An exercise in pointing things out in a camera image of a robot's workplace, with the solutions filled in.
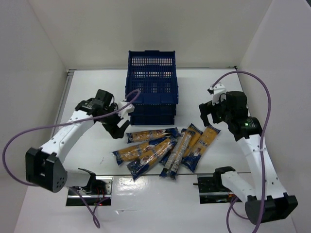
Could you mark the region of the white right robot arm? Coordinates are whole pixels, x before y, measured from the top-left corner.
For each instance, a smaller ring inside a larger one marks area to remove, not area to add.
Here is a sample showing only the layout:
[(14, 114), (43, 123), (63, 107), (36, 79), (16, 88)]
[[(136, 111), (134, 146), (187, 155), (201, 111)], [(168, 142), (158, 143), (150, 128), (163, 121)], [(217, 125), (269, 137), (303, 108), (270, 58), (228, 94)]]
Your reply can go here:
[(194, 125), (128, 133), (129, 147), (114, 152), (118, 165), (127, 163), (133, 179), (153, 165), (162, 163), (161, 177), (174, 179), (180, 165), (194, 172), (207, 148), (220, 133), (213, 124), (224, 122), (242, 149), (254, 179), (254, 186), (243, 180), (234, 168), (220, 167), (213, 179), (218, 189), (229, 189), (244, 203), (246, 219), (253, 224), (285, 219), (298, 205), (288, 195), (270, 160), (264, 142), (265, 127), (248, 115), (247, 97), (241, 91), (209, 90), (212, 100), (199, 106), (205, 130)]

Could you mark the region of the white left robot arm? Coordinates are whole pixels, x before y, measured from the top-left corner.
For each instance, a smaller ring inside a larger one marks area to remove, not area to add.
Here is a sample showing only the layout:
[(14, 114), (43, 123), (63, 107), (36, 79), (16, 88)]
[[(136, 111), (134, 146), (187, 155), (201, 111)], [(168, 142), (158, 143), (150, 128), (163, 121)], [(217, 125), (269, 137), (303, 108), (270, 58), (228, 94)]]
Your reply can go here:
[(102, 123), (114, 139), (123, 137), (129, 122), (121, 127), (118, 123), (127, 112), (127, 103), (115, 103), (113, 98), (111, 93), (99, 89), (95, 97), (77, 104), (67, 126), (61, 127), (41, 147), (28, 149), (25, 155), (26, 180), (53, 193), (59, 192), (63, 187), (80, 186), (91, 189), (96, 179), (94, 172), (84, 168), (77, 171), (65, 170), (63, 163), (80, 137), (96, 122)]

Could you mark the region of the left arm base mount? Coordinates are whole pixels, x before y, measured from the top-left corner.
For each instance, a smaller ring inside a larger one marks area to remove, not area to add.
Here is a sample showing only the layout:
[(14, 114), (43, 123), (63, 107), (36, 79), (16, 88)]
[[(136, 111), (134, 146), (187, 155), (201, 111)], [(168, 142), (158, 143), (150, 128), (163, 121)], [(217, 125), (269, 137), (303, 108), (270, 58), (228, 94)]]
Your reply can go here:
[[(110, 206), (111, 205), (111, 195), (112, 195), (112, 176), (97, 176), (96, 187), (92, 190), (87, 191), (84, 187), (74, 186), (74, 190), (78, 192), (90, 206)], [(85, 206), (80, 197), (72, 190), (68, 191), (66, 206)]]

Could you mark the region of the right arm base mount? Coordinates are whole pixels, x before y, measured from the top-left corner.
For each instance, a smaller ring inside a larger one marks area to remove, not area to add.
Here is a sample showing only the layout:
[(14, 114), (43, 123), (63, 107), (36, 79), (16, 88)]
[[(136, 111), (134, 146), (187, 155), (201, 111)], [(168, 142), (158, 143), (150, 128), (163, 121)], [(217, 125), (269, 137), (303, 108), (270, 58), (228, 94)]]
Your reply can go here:
[(200, 204), (228, 203), (231, 200), (231, 191), (218, 188), (212, 176), (197, 176), (193, 185), (198, 188)]

